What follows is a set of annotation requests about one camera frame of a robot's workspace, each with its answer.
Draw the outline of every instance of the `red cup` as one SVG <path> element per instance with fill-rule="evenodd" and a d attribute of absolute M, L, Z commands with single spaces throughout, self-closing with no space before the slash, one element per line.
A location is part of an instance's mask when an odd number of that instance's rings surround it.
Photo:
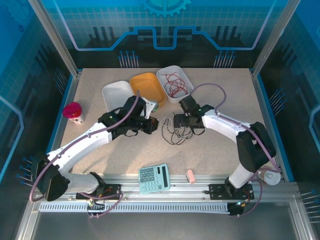
<path fill-rule="evenodd" d="M 75 101 L 64 107 L 62 115 L 67 119 L 70 119 L 75 124 L 82 124 L 85 121 L 81 105 Z"/>

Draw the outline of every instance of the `gear graphic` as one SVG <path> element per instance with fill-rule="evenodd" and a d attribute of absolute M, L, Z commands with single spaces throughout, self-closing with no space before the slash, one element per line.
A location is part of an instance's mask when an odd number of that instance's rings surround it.
<path fill-rule="evenodd" d="M 150 14 L 166 18 L 168 15 L 173 17 L 174 14 L 180 14 L 180 10 L 185 10 L 191 0 L 141 0 L 141 3 L 144 10 L 149 10 Z"/>

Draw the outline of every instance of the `red lid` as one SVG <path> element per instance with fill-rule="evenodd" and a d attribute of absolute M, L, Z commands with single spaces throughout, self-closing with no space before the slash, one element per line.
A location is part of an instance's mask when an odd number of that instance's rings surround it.
<path fill-rule="evenodd" d="M 68 119 L 78 118 L 82 113 L 82 108 L 79 103 L 71 102 L 64 107 L 62 115 Z"/>

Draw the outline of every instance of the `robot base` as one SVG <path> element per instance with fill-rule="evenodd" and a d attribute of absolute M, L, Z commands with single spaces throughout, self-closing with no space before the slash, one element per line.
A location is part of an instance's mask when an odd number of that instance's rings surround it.
<path fill-rule="evenodd" d="M 209 191 L 205 193 L 210 194 L 210 200 L 246 200 L 248 196 L 250 200 L 255 199 L 251 184 L 245 184 L 239 188 L 232 197 L 227 193 L 225 184 L 209 184 Z"/>
<path fill-rule="evenodd" d="M 119 192 L 121 192 L 121 185 L 120 184 L 105 184 L 103 186 L 101 197 L 110 196 L 110 195 L 113 195 L 113 194 L 117 194 Z M 120 198 L 120 195 L 110 197 L 110 198 L 108 198 L 106 200 L 119 200 L 119 198 Z M 76 196 L 75 196 L 75 199 L 77 199 L 77 200 L 88 200 L 89 198 L 86 197 L 86 196 L 81 195 L 80 193 L 77 193 Z"/>

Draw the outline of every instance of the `white cable tray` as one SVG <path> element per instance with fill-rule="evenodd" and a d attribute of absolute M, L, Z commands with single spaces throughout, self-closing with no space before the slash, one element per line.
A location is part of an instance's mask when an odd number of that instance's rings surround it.
<path fill-rule="evenodd" d="M 105 202 L 104 210 L 89 210 L 88 212 L 104 212 L 114 202 Z M 208 203 L 170 203 L 170 202 L 120 202 L 111 212 L 113 213 L 212 213 L 229 214 L 226 202 Z M 86 202 L 42 202 L 40 212 L 87 212 Z"/>

